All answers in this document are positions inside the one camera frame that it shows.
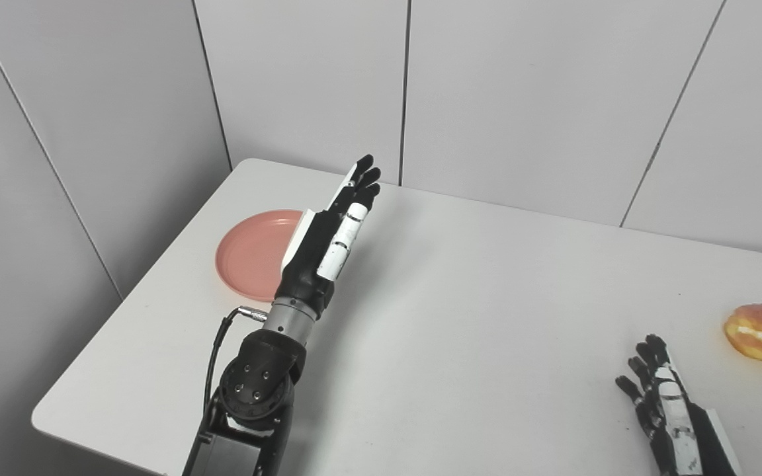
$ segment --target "white finger segment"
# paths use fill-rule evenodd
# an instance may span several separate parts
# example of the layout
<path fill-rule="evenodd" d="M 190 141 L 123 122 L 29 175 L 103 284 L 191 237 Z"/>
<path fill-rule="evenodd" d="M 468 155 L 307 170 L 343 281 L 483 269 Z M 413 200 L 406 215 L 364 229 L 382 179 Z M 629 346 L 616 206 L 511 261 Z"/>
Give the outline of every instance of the white finger segment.
<path fill-rule="evenodd" d="M 693 422 L 687 412 L 687 402 L 681 394 L 681 386 L 675 383 L 675 376 L 669 368 L 661 367 L 654 372 L 659 381 L 657 387 L 660 395 L 660 408 L 666 422 L 666 433 L 672 443 L 675 453 L 675 469 L 677 474 L 702 474 L 699 441 L 697 440 Z"/>
<path fill-rule="evenodd" d="M 357 238 L 357 232 L 360 231 L 360 226 L 363 225 L 363 219 L 366 218 L 366 214 L 369 213 L 368 208 L 360 205 L 360 203 L 352 203 L 349 207 L 343 221 L 339 224 L 337 232 L 331 239 L 331 244 L 323 260 L 321 260 L 319 267 L 317 268 L 317 274 L 326 278 L 326 280 L 334 281 L 339 272 L 343 269 L 345 260 L 351 253 L 351 245 Z"/>

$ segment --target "white table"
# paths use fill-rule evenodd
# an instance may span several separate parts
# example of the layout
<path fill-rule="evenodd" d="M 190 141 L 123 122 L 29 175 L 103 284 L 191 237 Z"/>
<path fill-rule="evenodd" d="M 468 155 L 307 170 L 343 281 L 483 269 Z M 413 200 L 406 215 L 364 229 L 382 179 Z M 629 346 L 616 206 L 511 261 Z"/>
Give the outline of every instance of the white table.
<path fill-rule="evenodd" d="M 327 204 L 341 178 L 246 160 L 34 410 L 43 433 L 181 474 L 235 223 Z M 308 343 L 282 474 L 656 474 L 613 383 L 646 333 L 762 474 L 762 362 L 722 334 L 762 254 L 384 186 Z M 216 376 L 248 332 L 235 322 Z"/>

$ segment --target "robotic hand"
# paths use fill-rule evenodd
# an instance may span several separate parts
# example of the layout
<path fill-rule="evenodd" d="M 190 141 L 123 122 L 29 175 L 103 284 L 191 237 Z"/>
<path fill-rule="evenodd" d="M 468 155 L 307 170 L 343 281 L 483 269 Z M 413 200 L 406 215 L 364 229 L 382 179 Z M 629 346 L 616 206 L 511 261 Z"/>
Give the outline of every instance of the robotic hand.
<path fill-rule="evenodd" d="M 616 384 L 633 401 L 661 476 L 739 476 L 719 416 L 689 399 L 662 338 L 648 335 L 637 353 L 628 367 L 642 390 L 626 376 L 617 377 Z"/>
<path fill-rule="evenodd" d="M 308 335 L 331 301 L 333 281 L 381 190 L 376 183 L 380 176 L 371 155 L 358 160 L 327 209 L 302 214 L 284 254 L 269 313 L 238 307 L 223 319 L 208 365 L 205 414 L 184 476 L 278 473 Z M 243 340 L 211 395 L 217 350 L 238 314 L 263 322 L 263 328 Z"/>

